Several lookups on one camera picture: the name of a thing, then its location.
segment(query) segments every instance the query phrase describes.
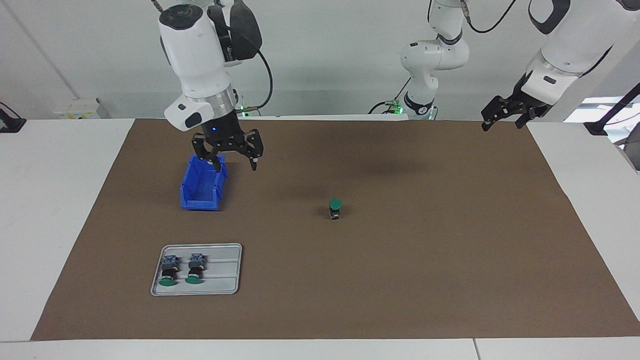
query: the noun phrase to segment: metal tray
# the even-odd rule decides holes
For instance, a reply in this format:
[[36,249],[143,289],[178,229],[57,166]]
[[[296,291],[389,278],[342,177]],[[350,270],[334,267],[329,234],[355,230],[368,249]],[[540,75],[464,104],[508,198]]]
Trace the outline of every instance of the metal tray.
[[[192,253],[202,253],[207,265],[202,273],[200,284],[189,284],[185,281],[188,273],[188,260]],[[158,284],[161,278],[160,264],[167,255],[179,258],[180,270],[177,272],[176,283],[173,286]],[[233,294],[238,290],[240,280],[240,259],[242,245],[203,244],[203,245],[167,245],[163,247],[156,266],[156,276],[151,284],[153,296],[176,295],[223,295]]]

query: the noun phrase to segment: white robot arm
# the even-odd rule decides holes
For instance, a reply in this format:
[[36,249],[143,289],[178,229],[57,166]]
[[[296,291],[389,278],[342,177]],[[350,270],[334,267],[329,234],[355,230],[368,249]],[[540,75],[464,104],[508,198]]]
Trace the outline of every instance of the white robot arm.
[[460,0],[434,0],[431,27],[438,33],[435,40],[412,42],[401,54],[403,67],[411,74],[405,105],[418,119],[428,115],[438,90],[436,70],[452,70],[464,66],[469,59],[469,46],[462,39],[464,20]]
[[[264,152],[260,133],[257,129],[245,133],[240,128],[236,97],[225,66],[253,58],[262,38],[253,13],[242,0],[224,0],[223,4],[230,6],[230,11],[218,3],[208,9],[179,4],[161,12],[158,20],[161,43],[182,85],[182,95],[164,115],[181,131],[202,128],[203,133],[193,137],[194,150],[217,171],[220,171],[217,154],[221,151],[245,155],[255,170]],[[225,13],[241,36],[228,32]],[[210,151],[205,142],[211,146]]]
[[639,0],[531,0],[529,17],[547,41],[507,99],[482,110],[483,129],[521,114],[518,128],[543,117],[576,80],[595,68],[640,15]]

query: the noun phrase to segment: blue plastic container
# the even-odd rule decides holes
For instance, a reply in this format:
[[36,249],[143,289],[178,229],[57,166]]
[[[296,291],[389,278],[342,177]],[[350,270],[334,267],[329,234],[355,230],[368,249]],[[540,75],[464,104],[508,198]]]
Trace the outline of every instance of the blue plastic container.
[[186,210],[218,210],[222,200],[222,186],[227,178],[224,155],[218,155],[222,169],[216,169],[206,160],[193,155],[180,186],[180,202]]

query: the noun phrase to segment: brown surface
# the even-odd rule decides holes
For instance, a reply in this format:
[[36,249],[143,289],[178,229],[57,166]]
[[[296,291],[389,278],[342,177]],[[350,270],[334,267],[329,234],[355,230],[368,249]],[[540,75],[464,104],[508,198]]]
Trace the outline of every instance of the brown surface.
[[[528,130],[243,127],[266,156],[257,172],[230,156],[208,213],[180,209],[191,133],[135,122],[32,340],[640,335]],[[235,295],[149,293],[164,245],[236,241]]]

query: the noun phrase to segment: white table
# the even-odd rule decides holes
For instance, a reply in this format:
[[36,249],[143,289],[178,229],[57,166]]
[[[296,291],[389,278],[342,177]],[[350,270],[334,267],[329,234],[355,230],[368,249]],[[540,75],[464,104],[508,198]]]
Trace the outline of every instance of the white table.
[[[640,338],[25,342],[132,123],[133,119],[32,120],[19,134],[0,135],[0,359],[86,359],[89,352],[92,359],[171,358],[187,351],[220,359],[475,360],[476,351],[482,360],[638,359]],[[540,122],[529,128],[640,316],[640,177],[606,137],[590,136],[580,124]],[[19,266],[23,258],[33,264],[28,272]]]

